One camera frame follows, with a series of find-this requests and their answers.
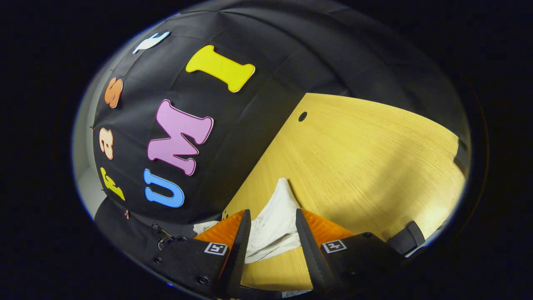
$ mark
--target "white cloth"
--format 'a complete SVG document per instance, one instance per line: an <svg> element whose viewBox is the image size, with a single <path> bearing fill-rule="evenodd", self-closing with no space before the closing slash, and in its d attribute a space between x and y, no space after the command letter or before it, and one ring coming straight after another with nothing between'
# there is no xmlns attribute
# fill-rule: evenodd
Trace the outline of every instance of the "white cloth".
<svg viewBox="0 0 533 300"><path fill-rule="evenodd" d="M296 230L296 209L300 208L286 178L280 178L269 202L252 220L245 264L265 260L298 248L300 237ZM218 221L194 225L200 234Z"/></svg>

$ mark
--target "crumpled white fabric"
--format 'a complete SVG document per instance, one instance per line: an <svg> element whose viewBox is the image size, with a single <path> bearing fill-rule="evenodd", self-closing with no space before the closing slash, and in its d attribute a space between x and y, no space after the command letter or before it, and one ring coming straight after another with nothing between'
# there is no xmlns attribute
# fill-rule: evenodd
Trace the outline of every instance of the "crumpled white fabric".
<svg viewBox="0 0 533 300"><path fill-rule="evenodd" d="M296 229L296 209L300 208L286 178L280 178L269 202L252 220L245 264L265 260L298 248L300 237ZM200 234L218 221L194 225Z"/></svg>

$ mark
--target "black screw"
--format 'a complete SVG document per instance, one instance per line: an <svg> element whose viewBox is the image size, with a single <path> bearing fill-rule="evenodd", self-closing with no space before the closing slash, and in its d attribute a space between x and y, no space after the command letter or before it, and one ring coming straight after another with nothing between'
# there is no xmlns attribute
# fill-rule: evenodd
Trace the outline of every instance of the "black screw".
<svg viewBox="0 0 533 300"><path fill-rule="evenodd" d="M298 121L302 122L305 119L305 117L307 117L307 112L302 112L302 114L298 118Z"/></svg>
<svg viewBox="0 0 533 300"><path fill-rule="evenodd" d="M209 279L205 276L198 277L196 281L201 285L203 285L204 283L209 283Z"/></svg>

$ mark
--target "light wood tabletop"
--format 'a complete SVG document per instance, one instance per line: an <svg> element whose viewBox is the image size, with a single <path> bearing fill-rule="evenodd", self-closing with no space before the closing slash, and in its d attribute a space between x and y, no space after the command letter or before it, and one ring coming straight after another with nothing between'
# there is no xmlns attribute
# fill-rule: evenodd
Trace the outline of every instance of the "light wood tabletop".
<svg viewBox="0 0 533 300"><path fill-rule="evenodd" d="M370 231L386 241L414 220L427 238L448 218L463 189L465 178L454 163L457 144L451 131L406 110L308 93L226 212L249 209L256 218L285 177L302 208L354 234ZM301 247L246 264L241 284L312 289Z"/></svg>

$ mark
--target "blue letter u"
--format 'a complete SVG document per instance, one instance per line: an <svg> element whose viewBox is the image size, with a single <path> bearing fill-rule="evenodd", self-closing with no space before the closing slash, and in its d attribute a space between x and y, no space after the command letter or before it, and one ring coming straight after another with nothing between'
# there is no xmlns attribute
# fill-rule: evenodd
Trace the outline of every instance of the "blue letter u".
<svg viewBox="0 0 533 300"><path fill-rule="evenodd" d="M143 176L144 182L146 182L146 184L157 184L158 186L168 188L174 194L172 198L168 198L163 195L159 195L157 193L152 192L152 190L147 187L144 189L144 194L148 201L158 202L170 207L180 207L181 205L183 205L183 191L175 183L171 183L168 180L152 175L152 173L148 169L144 170Z"/></svg>

